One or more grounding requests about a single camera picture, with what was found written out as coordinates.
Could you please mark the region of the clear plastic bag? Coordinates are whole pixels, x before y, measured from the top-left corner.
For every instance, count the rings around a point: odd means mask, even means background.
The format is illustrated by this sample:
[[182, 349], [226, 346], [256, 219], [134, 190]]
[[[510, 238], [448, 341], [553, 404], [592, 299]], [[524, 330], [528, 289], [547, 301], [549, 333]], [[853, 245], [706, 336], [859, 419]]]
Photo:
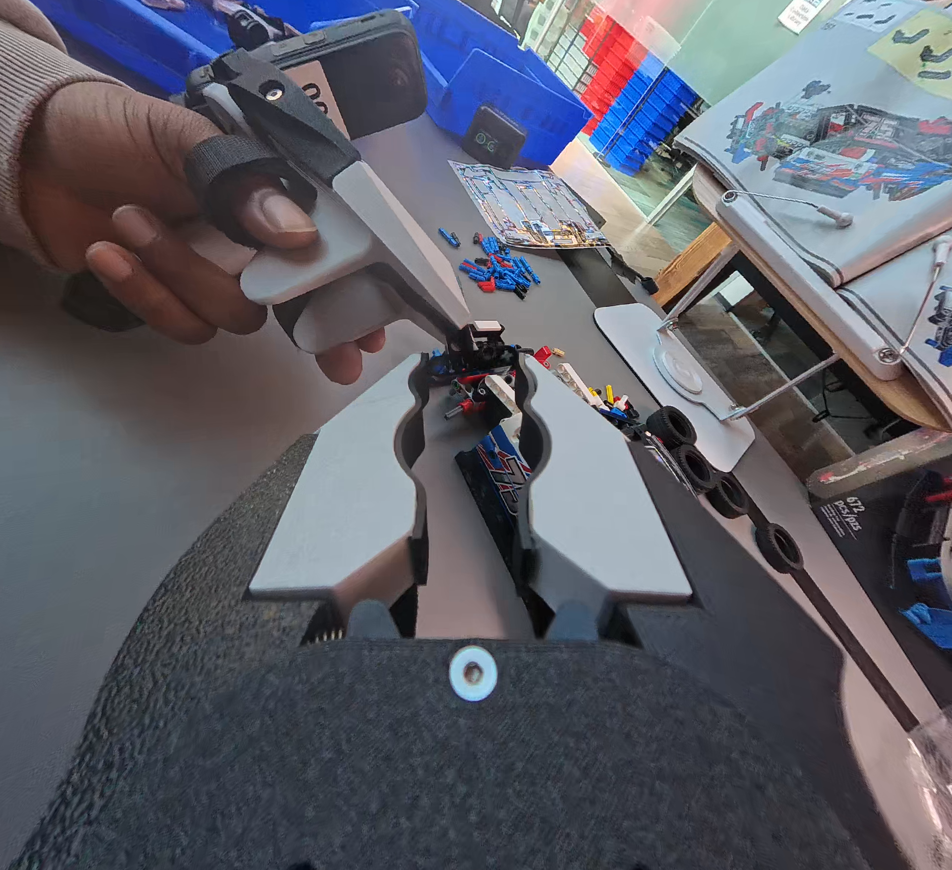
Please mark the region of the clear plastic bag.
[[951, 707], [908, 735], [907, 763], [930, 825], [929, 867], [951, 868]]

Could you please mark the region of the holographic sticker sheet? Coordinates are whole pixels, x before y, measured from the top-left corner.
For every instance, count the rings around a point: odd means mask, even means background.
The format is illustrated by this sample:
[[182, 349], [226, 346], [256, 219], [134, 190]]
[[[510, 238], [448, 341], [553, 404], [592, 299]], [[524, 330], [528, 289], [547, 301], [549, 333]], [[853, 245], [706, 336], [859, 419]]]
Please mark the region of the holographic sticker sheet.
[[448, 165], [491, 233], [510, 247], [556, 251], [609, 245], [583, 203], [550, 170]]

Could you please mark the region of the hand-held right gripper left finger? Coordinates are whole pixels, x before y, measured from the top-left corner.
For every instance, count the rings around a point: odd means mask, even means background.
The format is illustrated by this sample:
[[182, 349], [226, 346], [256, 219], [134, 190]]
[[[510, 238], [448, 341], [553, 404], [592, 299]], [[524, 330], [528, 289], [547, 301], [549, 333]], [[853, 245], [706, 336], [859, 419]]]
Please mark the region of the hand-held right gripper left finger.
[[247, 586], [259, 602], [322, 602], [346, 624], [363, 601], [393, 607], [426, 584], [427, 353], [408, 357], [316, 433]]

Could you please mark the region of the person's left hand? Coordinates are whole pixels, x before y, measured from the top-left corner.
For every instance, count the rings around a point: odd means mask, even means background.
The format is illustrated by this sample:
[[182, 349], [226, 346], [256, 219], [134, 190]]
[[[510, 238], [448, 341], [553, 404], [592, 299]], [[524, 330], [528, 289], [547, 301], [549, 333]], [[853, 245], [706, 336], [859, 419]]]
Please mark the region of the person's left hand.
[[26, 131], [21, 216], [53, 266], [88, 271], [164, 337], [197, 345], [219, 331], [253, 334], [266, 308], [185, 234], [199, 218], [185, 158], [219, 135], [204, 117], [124, 86], [67, 85]]

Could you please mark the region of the stack of red and blue bins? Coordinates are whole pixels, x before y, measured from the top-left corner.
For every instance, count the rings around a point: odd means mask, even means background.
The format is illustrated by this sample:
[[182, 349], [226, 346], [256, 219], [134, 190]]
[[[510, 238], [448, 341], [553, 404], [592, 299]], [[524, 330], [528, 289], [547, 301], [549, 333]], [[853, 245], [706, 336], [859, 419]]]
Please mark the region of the stack of red and blue bins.
[[580, 28], [588, 58], [582, 103], [591, 117], [582, 130], [608, 167], [633, 176], [698, 101], [698, 94], [649, 47], [601, 10]]

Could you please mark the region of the grey desk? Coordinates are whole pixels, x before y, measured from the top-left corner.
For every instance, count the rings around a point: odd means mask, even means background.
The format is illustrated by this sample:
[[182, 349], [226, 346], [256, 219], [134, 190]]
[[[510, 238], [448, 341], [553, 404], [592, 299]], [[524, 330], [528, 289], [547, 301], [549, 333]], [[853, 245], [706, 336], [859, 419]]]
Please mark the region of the grey desk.
[[[464, 156], [429, 117], [358, 140], [426, 233], [482, 227], [447, 162]], [[512, 300], [506, 338], [565, 347], [591, 383], [655, 403], [596, 327], [589, 294], [558, 257], [532, 261], [539, 294]], [[351, 387], [326, 380], [271, 321], [180, 347], [149, 330], [110, 334], [58, 306], [60, 281], [2, 258], [2, 868], [65, 776], [89, 711], [137, 616], [174, 563], [281, 457], [408, 355], [435, 344], [412, 324], [387, 333]], [[506, 307], [486, 309], [492, 316]], [[453, 461], [463, 430], [431, 402], [420, 477], [433, 496], [424, 637], [528, 637], [531, 626]], [[807, 574], [910, 712], [936, 699], [814, 517], [800, 479], [758, 431], [737, 467], [757, 507], [793, 534]], [[898, 721], [852, 657], [841, 708], [889, 830], [916, 868], [924, 815]]]

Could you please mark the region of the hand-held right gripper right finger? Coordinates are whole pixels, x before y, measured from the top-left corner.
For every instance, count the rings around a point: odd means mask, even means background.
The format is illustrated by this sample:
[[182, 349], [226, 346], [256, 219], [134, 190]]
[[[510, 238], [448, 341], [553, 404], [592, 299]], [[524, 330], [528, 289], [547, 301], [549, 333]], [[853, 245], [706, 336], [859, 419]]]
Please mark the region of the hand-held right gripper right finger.
[[633, 456], [595, 408], [529, 355], [518, 363], [518, 581], [552, 614], [599, 632], [621, 606], [681, 606], [693, 589]]

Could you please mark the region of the black rubber tyre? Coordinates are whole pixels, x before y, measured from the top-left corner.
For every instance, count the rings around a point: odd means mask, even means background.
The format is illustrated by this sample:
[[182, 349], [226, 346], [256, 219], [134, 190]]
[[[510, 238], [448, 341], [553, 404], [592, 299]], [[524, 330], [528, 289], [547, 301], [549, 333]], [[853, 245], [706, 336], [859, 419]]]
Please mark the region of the black rubber tyre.
[[719, 483], [719, 473], [695, 445], [678, 445], [673, 449], [672, 457], [697, 495], [708, 494]]
[[755, 526], [754, 540], [768, 565], [780, 574], [803, 570], [803, 555], [791, 533], [778, 523]]
[[725, 519], [746, 517], [750, 510], [748, 495], [737, 478], [730, 472], [719, 472], [706, 494], [711, 507]]
[[668, 451], [695, 446], [697, 433], [690, 419], [678, 408], [665, 405], [647, 416], [645, 429]]

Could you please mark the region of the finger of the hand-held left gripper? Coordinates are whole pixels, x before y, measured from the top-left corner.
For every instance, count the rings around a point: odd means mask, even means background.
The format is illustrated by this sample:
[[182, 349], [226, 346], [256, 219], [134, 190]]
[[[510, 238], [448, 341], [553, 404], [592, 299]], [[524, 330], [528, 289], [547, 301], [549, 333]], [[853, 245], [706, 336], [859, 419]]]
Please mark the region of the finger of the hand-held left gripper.
[[354, 162], [338, 173], [331, 188], [368, 227], [375, 240], [374, 257], [411, 291], [416, 311], [447, 335], [470, 323], [470, 309], [451, 264], [366, 162]]

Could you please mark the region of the black product box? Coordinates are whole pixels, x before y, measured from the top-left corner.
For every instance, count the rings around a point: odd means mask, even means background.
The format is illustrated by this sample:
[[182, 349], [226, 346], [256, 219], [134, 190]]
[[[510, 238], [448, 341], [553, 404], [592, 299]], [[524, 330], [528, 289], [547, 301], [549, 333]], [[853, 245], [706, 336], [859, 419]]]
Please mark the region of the black product box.
[[811, 506], [888, 620], [951, 653], [951, 435], [901, 435], [815, 472]]

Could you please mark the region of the toy race car model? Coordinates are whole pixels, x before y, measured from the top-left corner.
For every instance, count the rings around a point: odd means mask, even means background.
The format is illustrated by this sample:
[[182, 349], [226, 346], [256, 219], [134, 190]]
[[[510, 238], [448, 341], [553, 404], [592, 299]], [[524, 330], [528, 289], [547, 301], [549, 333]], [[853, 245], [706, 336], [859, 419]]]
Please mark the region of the toy race car model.
[[470, 450], [458, 454], [457, 461], [470, 492], [488, 521], [497, 521], [507, 529], [511, 542], [509, 569], [518, 578], [518, 506], [519, 495], [528, 479], [530, 468], [519, 451], [521, 412], [518, 408], [518, 363], [527, 349], [508, 344], [503, 327], [493, 320], [477, 320], [447, 336], [446, 350], [431, 360], [430, 377], [434, 384], [459, 381], [463, 388], [472, 388], [466, 377], [475, 376], [485, 390], [480, 404], [498, 400], [489, 389], [496, 380], [505, 388], [513, 403], [486, 407], [491, 417], [506, 411], [507, 418], [519, 424], [518, 437], [513, 438], [499, 419], [490, 431]]

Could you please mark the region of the black small device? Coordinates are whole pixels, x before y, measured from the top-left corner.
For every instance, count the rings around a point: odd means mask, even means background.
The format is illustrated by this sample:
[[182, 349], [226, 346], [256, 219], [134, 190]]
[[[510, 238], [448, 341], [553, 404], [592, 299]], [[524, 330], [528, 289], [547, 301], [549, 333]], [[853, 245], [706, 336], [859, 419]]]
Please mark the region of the black small device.
[[513, 167], [528, 140], [528, 131], [490, 103], [482, 103], [462, 138], [462, 150], [476, 162], [498, 169]]

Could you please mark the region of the instruction booklet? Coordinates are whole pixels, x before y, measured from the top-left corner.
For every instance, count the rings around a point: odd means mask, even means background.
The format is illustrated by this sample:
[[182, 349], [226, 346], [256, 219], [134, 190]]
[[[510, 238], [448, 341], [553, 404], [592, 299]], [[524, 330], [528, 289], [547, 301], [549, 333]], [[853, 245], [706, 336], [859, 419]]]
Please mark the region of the instruction booklet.
[[882, 378], [950, 398], [950, 0], [852, 0], [677, 145], [717, 214]]

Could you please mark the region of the pile of blue pins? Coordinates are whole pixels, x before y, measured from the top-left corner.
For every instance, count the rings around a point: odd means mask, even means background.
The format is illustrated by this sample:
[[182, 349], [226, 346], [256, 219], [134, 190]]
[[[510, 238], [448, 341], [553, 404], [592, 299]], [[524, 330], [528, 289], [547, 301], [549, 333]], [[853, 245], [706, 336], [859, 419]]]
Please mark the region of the pile of blue pins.
[[524, 301], [541, 284], [528, 259], [515, 254], [504, 239], [477, 231], [470, 247], [475, 251], [474, 257], [460, 257], [457, 270], [482, 293], [510, 293]]

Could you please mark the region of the person's left forearm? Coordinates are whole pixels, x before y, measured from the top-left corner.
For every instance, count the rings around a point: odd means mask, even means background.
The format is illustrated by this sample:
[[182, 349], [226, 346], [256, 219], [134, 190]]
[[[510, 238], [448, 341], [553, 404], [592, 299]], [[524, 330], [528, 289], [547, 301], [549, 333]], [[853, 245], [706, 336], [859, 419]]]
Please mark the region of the person's left forearm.
[[76, 83], [121, 82], [73, 60], [51, 22], [29, 0], [1, 0], [1, 242], [51, 271], [62, 271], [21, 210], [27, 131], [54, 93]]

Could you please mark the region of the black round pad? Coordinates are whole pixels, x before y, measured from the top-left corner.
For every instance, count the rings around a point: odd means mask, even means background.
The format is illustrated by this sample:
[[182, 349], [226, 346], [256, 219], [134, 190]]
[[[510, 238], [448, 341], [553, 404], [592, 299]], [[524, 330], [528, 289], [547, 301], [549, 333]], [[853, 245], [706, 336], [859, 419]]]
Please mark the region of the black round pad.
[[88, 271], [66, 278], [59, 306], [77, 322], [107, 333], [125, 333], [145, 325]]

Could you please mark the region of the pile of small mixed parts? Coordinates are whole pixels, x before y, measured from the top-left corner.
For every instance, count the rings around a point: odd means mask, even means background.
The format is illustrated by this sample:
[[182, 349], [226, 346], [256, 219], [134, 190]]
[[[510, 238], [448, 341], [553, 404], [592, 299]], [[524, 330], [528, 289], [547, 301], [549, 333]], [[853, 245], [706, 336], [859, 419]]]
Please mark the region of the pile of small mixed parts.
[[625, 396], [616, 397], [611, 387], [606, 388], [603, 393], [600, 389], [589, 386], [566, 359], [562, 349], [543, 345], [531, 354], [543, 368], [623, 435], [628, 438], [640, 437], [640, 415]]

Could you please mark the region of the wooden book board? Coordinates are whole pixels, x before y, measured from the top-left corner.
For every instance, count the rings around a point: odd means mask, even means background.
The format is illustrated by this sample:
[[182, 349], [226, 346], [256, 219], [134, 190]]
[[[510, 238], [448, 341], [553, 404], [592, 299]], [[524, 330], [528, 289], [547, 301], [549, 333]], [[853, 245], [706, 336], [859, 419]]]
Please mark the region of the wooden book board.
[[736, 261], [737, 257], [743, 259], [741, 272], [744, 276], [752, 271], [757, 272], [753, 281], [755, 289], [769, 302], [779, 302], [781, 316], [788, 323], [793, 327], [808, 325], [808, 335], [815, 336], [831, 353], [836, 354], [839, 361], [857, 376], [860, 384], [894, 414], [912, 424], [950, 431], [950, 420], [905, 366], [898, 368], [897, 376], [888, 379], [877, 376], [852, 350], [852, 343], [822, 322], [809, 303], [758, 255], [730, 221], [722, 217], [720, 200], [724, 186], [705, 166], [695, 170], [692, 189], [712, 225], [730, 239], [735, 249], [732, 261]]

